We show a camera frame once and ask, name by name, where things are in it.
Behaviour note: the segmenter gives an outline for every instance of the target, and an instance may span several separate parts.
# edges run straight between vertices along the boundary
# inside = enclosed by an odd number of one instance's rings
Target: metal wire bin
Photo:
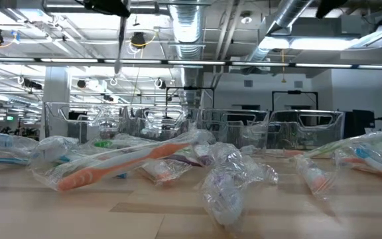
[[[61,135],[85,143],[119,133],[123,108],[116,105],[44,103],[44,136]]]
[[[343,138],[344,113],[315,110],[273,112],[268,149],[311,150]]]
[[[268,112],[255,110],[201,110],[197,128],[211,131],[217,141],[237,148],[253,145],[264,149]]]
[[[164,141],[187,132],[197,116],[197,109],[127,106],[123,111],[121,133]]]

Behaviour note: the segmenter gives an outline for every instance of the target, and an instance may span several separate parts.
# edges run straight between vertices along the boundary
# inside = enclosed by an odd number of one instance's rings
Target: pillar
[[[58,109],[63,104],[46,104],[49,102],[70,102],[70,87],[72,79],[70,69],[62,66],[47,66],[44,82],[44,97],[42,98],[42,123],[40,140],[48,136],[68,136],[68,123],[59,114]]]

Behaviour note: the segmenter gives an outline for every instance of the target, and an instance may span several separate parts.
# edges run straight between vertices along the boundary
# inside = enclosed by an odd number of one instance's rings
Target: table surface
[[[239,238],[382,238],[382,177],[346,171],[322,202],[284,159],[255,159],[277,170],[279,184],[250,190]],[[202,207],[205,174],[193,168],[156,187],[131,173],[58,193],[24,168],[0,167],[0,238],[225,238]]]

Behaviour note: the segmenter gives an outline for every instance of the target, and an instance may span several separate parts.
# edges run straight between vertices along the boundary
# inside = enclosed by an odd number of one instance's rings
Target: wooden table
[[[382,177],[349,171],[322,202],[290,163],[264,161],[280,183],[249,191],[240,238],[382,238]],[[57,193],[24,168],[1,168],[0,238],[225,238],[202,207],[198,183],[205,174],[194,168],[171,187],[155,187],[131,173]]]

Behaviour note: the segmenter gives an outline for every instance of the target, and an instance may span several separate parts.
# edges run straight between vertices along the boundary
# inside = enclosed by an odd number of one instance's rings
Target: ceiling
[[[75,4],[73,0],[47,1],[48,4]],[[280,1],[262,0],[246,1],[242,11],[249,11],[252,21],[244,24],[237,22],[233,33],[233,42],[227,49],[226,58],[247,56],[258,44],[258,30],[263,17],[274,13]],[[221,34],[221,25],[229,1],[213,1],[204,7],[203,59],[212,60]],[[313,18],[316,13],[315,1],[300,17]],[[334,9],[327,18],[336,19],[342,15],[355,16],[382,11],[382,1],[348,1],[341,9]],[[0,29],[3,29],[4,44],[0,48],[0,56],[5,57],[33,57],[33,58],[116,58],[118,51],[117,36],[119,31],[119,17],[97,13],[49,13],[22,11],[22,18],[36,24],[18,22],[12,15],[0,11]],[[369,22],[361,21],[363,27],[372,27]],[[13,31],[18,39],[11,43]],[[143,32],[149,43],[143,50],[134,52],[130,47],[130,38],[134,32]],[[172,21],[166,15],[131,15],[127,21],[126,41],[122,48],[122,58],[175,59],[176,49]],[[268,54],[271,62],[315,62],[315,63],[376,63],[382,64],[382,50],[295,50],[271,51]],[[272,68],[271,74],[278,74],[281,68]],[[72,75],[72,102],[105,102],[102,96],[79,96],[81,92],[92,92],[89,88],[77,87],[79,80],[104,80],[107,82],[107,92],[125,93],[116,102],[128,104],[134,98],[139,104],[164,104],[164,90],[155,86],[155,80],[163,79],[168,86],[181,86],[179,68],[133,68],[123,67],[123,76],[118,81],[111,81],[114,77],[113,67],[70,67]],[[314,69],[287,70],[288,73],[305,74],[308,78],[319,74]],[[19,76],[42,84],[45,81],[45,66],[19,66],[0,64],[0,91],[24,92],[30,91],[19,84]],[[151,97],[132,97],[132,94],[148,94]],[[39,103],[42,94],[8,96],[10,99],[24,99]],[[180,98],[173,98],[172,104],[179,104]]]

